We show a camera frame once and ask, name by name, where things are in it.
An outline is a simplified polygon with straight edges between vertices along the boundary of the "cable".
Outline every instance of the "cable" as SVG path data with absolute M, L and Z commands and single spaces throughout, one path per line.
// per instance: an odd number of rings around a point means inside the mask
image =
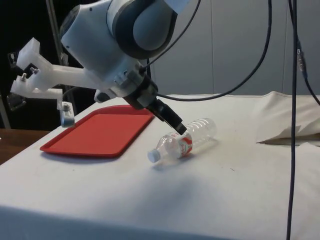
M 201 3 L 201 0 L 198 0 L 198 3 L 194 9 L 194 12 L 189 20 L 189 22 L 187 23 L 187 25 L 185 26 L 185 28 L 183 29 L 183 31 L 180 33 L 180 35 L 173 41 L 173 43 L 171 43 L 170 46 L 168 46 L 160 55 L 158 55 L 155 59 L 153 59 L 151 62 L 149 62 L 147 65 L 143 66 L 141 68 L 141 72 L 145 72 L 147 70 L 148 67 L 150 67 L 152 64 L 154 64 L 159 58 L 161 58 L 163 55 L 165 55 L 179 40 L 180 38 L 185 34 L 185 32 L 188 30 L 189 26 L 191 25 L 191 23 L 193 22 L 197 12 L 198 12 L 198 9 L 199 9 L 199 6 L 200 6 L 200 3 Z
M 293 72 L 292 72 L 292 118 L 291 118 L 291 176 L 290 176 L 290 194 L 286 226 L 286 240 L 291 237 L 292 211 L 295 193 L 295 175 L 296 175 L 296 114 L 297 114 L 297 67 L 298 67 L 298 14 L 297 0 L 293 0 Z
M 291 22 L 292 22 L 292 25 L 293 25 L 294 24 L 294 10 L 293 10 L 293 7 L 292 7 L 291 0 L 288 0 L 288 3 L 289 3 Z M 313 89 L 311 88 L 309 80 L 308 80 L 307 64 L 306 64 L 306 60 L 305 60 L 305 57 L 304 57 L 304 52 L 302 51 L 302 45 L 301 45 L 301 42 L 299 40 L 299 36 L 298 36 L 297 47 L 298 47 L 299 67 L 300 67 L 300 71 L 302 72 L 305 85 L 308 88 L 308 90 L 309 90 L 310 94 L 312 95 L 312 97 L 314 98 L 314 100 L 320 105 L 320 100 L 317 98 L 317 96 L 316 96 L 315 92 L 313 91 Z
M 79 86 L 74 86 L 73 88 L 70 88 L 69 90 L 65 91 L 64 94 L 62 95 L 62 99 L 65 99 L 67 95 L 75 90 L 81 89 Z
M 174 100 L 174 101 L 179 101 L 179 102 L 200 102 L 200 101 L 218 99 L 218 98 L 221 98 L 223 96 L 226 96 L 228 94 L 233 93 L 234 91 L 236 91 L 237 89 L 242 87 L 257 72 L 257 70 L 260 68 L 261 64 L 265 60 L 265 57 L 267 55 L 268 48 L 269 48 L 269 43 L 270 43 L 271 29 L 272 29 L 272 0 L 268 0 L 268 30 L 267 30 L 267 35 L 266 35 L 266 40 L 265 40 L 265 45 L 264 45 L 262 56 L 261 56 L 259 62 L 257 63 L 257 65 L 255 66 L 255 68 L 252 70 L 252 72 L 240 84 L 238 84 L 237 86 L 235 86 L 231 90 L 229 90 L 225 93 L 215 95 L 215 96 L 203 97 L 203 98 L 193 98 L 193 99 L 177 98 L 177 97 L 172 97 L 172 96 L 166 96 L 166 95 L 159 94 L 159 93 L 158 93 L 158 97 L 162 97 L 162 98 L 170 99 L 170 100 Z

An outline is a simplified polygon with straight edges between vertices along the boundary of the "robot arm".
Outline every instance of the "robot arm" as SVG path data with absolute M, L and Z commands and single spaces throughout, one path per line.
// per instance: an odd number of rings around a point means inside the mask
M 146 108 L 183 134 L 182 119 L 157 99 L 157 85 L 141 71 L 138 60 L 154 57 L 169 44 L 179 11 L 189 0 L 101 0 L 75 7 L 60 29 L 61 43 L 83 66 L 53 65 L 39 54 L 32 39 L 19 53 L 17 66 L 36 66 L 29 78 L 18 76 L 11 91 L 24 97 L 56 98 L 61 124 L 70 116 L 57 84 L 96 89 L 110 98 L 124 98 Z

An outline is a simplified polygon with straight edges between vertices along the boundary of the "white bottle cap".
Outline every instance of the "white bottle cap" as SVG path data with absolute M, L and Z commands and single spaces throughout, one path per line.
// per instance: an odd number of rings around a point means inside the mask
M 152 163 L 156 163 L 161 159 L 160 152 L 157 149 L 153 149 L 148 152 L 148 158 Z

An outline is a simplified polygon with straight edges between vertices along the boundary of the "table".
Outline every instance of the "table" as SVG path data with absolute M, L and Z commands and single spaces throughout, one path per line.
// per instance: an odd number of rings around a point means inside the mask
M 0 129 L 0 165 L 48 133 L 49 131 Z
M 256 144 L 253 112 L 262 98 L 163 100 L 186 123 L 212 118 L 217 144 L 183 161 L 156 165 L 147 151 L 171 131 L 158 119 L 118 159 L 41 152 L 40 146 L 63 131 L 58 127 L 0 166 L 0 239 L 284 239 L 291 152 Z M 94 104 L 76 120 L 122 104 L 122 99 Z M 304 155 L 320 152 L 310 148 L 307 153 L 297 148 L 294 239 L 320 239 L 320 161 L 311 164 Z

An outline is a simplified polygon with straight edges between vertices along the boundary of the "bottle label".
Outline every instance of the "bottle label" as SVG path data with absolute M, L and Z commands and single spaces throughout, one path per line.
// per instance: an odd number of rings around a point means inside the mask
M 192 144 L 192 137 L 189 133 L 185 133 L 183 135 L 180 135 L 177 132 L 171 133 L 171 137 L 177 140 L 180 148 L 180 155 L 177 156 L 177 158 L 184 157 L 188 153 L 191 152 L 193 144 Z

